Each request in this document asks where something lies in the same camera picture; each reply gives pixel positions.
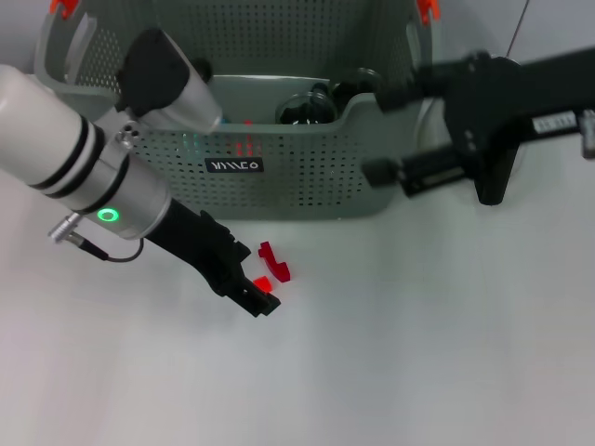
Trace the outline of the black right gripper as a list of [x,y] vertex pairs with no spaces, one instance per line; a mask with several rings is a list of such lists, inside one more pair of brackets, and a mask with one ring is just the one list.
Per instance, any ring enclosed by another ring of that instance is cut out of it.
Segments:
[[510,59],[456,59],[423,65],[399,85],[375,94],[382,112],[424,98],[444,99],[452,147],[401,159],[362,163],[372,189],[400,186],[407,197],[478,179],[509,146],[556,135],[582,135],[582,155],[594,157],[594,50],[517,64]]

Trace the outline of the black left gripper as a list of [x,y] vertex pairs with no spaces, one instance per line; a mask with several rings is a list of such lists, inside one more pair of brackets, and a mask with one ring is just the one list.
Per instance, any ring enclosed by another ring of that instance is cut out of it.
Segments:
[[269,316],[281,301],[245,278],[243,262],[251,250],[206,212],[195,214],[172,200],[146,238],[198,270],[214,291],[228,297],[253,317]]

